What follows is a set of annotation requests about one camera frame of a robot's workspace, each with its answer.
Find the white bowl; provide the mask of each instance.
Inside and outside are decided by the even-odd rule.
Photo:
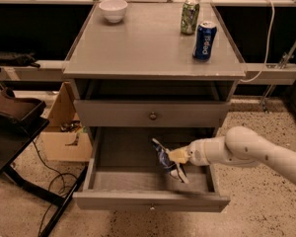
[[[99,8],[102,15],[111,23],[118,23],[126,14],[128,3],[124,0],[105,0]]]

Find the closed drawer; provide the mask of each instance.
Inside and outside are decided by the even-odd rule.
[[[230,104],[215,102],[74,102],[87,126],[220,127]]]
[[[187,128],[98,128],[83,192],[73,196],[78,206],[219,212],[229,203],[219,195],[211,167],[185,166],[189,184],[166,174],[152,137],[169,148],[196,139],[195,130]]]

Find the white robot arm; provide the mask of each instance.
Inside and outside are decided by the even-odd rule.
[[[296,152],[277,146],[243,126],[229,129],[225,136],[198,139],[189,146],[168,152],[169,159],[196,166],[221,163],[255,167],[262,163],[296,185]]]

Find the terrazzo floor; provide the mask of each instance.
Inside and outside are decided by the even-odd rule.
[[[268,109],[269,114],[265,114],[256,98],[233,99],[217,135],[224,135],[235,125],[244,125],[271,142],[296,151],[295,117],[278,99],[269,101]],[[40,138],[37,147],[44,159]],[[81,163],[46,164],[76,175],[83,168]],[[16,168],[25,179],[45,188],[56,175],[42,165],[32,145],[16,160]],[[231,199],[221,213],[85,211],[72,200],[50,236],[296,236],[294,185],[263,165],[245,169],[215,164],[214,169],[220,194]],[[0,179],[0,236],[37,236],[48,207],[48,202]]]

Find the cardboard box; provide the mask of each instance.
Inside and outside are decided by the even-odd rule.
[[[79,119],[73,100],[70,84],[63,83],[47,117],[49,125],[40,134],[48,161],[87,162],[90,160],[92,144],[88,133],[61,132],[60,130],[63,123]]]

